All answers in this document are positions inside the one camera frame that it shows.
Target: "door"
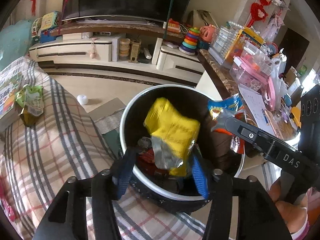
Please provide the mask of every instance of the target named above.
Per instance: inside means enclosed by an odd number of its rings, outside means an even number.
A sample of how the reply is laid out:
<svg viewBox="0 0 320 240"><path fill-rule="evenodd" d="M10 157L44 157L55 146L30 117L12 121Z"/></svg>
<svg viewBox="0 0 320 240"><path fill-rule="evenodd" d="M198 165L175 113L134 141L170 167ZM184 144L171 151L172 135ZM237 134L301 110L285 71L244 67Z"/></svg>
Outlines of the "door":
<svg viewBox="0 0 320 240"><path fill-rule="evenodd" d="M287 56L287 64L284 73L286 74L290 67L296 68L307 50L309 41L295 31L288 29L282 39L279 50L283 50L283 54Z"/></svg>

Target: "book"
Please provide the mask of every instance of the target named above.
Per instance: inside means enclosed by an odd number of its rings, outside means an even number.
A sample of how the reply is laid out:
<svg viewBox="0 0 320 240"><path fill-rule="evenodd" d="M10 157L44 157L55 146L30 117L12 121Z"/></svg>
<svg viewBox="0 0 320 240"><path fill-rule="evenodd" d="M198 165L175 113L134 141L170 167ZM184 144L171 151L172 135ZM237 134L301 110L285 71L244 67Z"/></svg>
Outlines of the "book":
<svg viewBox="0 0 320 240"><path fill-rule="evenodd" d="M12 76L0 86L0 132L19 118L15 107L15 94L20 90L22 73Z"/></svg>

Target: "trash bin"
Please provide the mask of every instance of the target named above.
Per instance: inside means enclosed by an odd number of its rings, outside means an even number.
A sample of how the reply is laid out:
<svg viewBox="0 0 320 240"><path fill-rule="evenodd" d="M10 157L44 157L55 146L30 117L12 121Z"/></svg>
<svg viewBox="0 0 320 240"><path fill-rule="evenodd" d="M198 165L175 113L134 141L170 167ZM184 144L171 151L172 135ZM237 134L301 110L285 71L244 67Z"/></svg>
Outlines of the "trash bin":
<svg viewBox="0 0 320 240"><path fill-rule="evenodd" d="M136 95L127 105L120 122L120 143L122 152L125 153L127 146L135 147L137 141L143 137L150 137L143 122L149 109L157 98L167 98L171 104L183 115L188 118L196 119L200 122L200 130L197 143L203 158L210 159L214 168L221 168L231 176L237 177L242 169L244 155L228 151L224 156L223 166L215 162L214 156L218 153L213 150L213 133L208 125L209 111L208 101L212 100L209 96L182 85L158 85L150 87ZM187 189L179 194L163 189L153 181L147 174L144 174L137 165L133 168L130 184L145 198L150 198L165 210L176 213L191 213L206 205L209 200L205 200L196 191L193 179L186 182Z"/></svg>

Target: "human hand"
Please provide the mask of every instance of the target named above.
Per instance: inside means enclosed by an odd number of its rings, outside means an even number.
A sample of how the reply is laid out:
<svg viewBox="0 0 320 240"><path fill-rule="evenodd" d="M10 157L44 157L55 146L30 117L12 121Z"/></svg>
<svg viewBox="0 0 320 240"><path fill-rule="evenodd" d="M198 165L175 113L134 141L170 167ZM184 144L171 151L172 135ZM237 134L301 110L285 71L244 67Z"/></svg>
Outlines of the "human hand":
<svg viewBox="0 0 320 240"><path fill-rule="evenodd" d="M305 196L299 205L292 205L288 202L279 200L281 194L280 179L277 179L269 190L269 196L276 204L279 213L284 219L291 234L296 233L303 227L307 217L308 200Z"/></svg>

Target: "tile floor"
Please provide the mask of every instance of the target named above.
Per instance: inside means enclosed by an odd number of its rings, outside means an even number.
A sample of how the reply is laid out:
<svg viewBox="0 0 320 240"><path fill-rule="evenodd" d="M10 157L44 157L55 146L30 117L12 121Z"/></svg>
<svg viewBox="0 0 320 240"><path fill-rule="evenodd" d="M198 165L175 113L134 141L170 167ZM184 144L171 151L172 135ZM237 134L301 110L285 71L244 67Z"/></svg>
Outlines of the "tile floor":
<svg viewBox="0 0 320 240"><path fill-rule="evenodd" d="M104 78L50 76L58 81L73 96L86 95L89 103L83 107L87 112L92 111L114 98L119 98L127 105L136 94L150 87L150 85L145 84Z"/></svg>

